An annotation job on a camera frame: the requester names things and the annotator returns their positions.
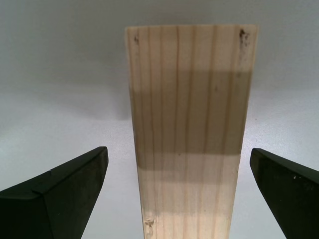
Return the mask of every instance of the white wall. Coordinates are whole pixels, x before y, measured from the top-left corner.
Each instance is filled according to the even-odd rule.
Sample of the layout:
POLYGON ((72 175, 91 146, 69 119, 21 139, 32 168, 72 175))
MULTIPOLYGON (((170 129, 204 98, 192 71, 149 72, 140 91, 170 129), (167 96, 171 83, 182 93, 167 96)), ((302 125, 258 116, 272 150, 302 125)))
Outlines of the white wall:
POLYGON ((0 190, 105 145, 83 239, 143 238, 124 27, 255 23, 230 238, 284 239, 248 162, 262 147, 319 169, 318 11, 317 0, 0 0, 0 190))

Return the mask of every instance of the white surface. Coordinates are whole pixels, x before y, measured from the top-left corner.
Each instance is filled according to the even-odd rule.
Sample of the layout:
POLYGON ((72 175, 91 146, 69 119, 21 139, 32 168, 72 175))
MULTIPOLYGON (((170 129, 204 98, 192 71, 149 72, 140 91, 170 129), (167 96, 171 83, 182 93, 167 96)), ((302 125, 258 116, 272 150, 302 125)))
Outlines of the white surface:
POLYGON ((142 239, 124 27, 256 23, 257 62, 230 239, 284 239, 249 168, 262 147, 319 170, 319 1, 1 0, 0 190, 97 146, 83 239, 142 239))

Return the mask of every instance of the gray backdrop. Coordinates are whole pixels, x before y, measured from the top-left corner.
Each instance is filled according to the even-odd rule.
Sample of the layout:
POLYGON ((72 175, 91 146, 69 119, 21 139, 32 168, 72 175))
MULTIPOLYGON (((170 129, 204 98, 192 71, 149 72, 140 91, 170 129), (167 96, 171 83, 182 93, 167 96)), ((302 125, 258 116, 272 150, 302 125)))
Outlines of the gray backdrop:
POLYGON ((249 168, 262 147, 319 169, 318 0, 0 0, 0 190, 99 145, 83 239, 142 239, 124 27, 260 26, 231 239, 284 239, 249 168))

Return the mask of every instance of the wood grain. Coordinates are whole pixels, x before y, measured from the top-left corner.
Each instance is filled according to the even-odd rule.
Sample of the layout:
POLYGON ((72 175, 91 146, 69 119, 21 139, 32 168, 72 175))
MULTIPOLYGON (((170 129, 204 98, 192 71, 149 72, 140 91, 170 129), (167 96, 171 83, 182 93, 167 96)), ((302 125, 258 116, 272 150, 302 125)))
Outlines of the wood grain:
POLYGON ((257 31, 127 28, 146 239, 228 238, 257 31))

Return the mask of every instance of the pine plank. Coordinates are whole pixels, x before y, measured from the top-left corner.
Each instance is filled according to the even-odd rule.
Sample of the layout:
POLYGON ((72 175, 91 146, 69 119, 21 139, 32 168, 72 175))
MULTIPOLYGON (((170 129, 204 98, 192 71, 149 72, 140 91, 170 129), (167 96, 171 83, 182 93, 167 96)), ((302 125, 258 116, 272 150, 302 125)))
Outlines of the pine plank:
POLYGON ((146 239, 227 239, 258 28, 126 29, 146 239))

